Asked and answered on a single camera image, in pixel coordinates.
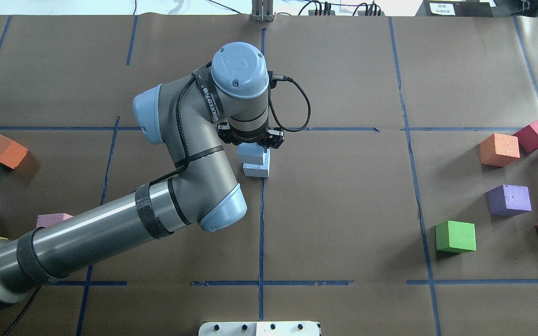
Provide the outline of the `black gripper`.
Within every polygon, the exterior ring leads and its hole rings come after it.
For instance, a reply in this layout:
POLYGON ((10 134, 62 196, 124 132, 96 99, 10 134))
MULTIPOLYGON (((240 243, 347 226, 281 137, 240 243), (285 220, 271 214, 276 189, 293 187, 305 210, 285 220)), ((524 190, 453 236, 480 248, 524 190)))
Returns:
POLYGON ((227 122, 219 123, 216 132, 224 143, 240 145, 241 143, 256 143, 265 149, 278 149, 284 142, 284 130, 279 127, 269 127, 268 123, 252 131, 239 130, 227 122))

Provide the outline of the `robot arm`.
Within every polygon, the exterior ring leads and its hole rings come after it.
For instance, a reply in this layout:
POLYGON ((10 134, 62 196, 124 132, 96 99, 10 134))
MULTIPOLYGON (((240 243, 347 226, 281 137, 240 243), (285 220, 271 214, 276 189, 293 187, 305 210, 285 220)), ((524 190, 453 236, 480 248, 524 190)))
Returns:
POLYGON ((235 41, 190 76, 137 95, 137 123, 147 140, 166 145, 175 171, 51 227, 0 240, 0 310, 179 228, 213 232, 242 219, 247 205, 223 145, 282 144, 284 128, 269 126, 271 75, 257 47, 235 41))

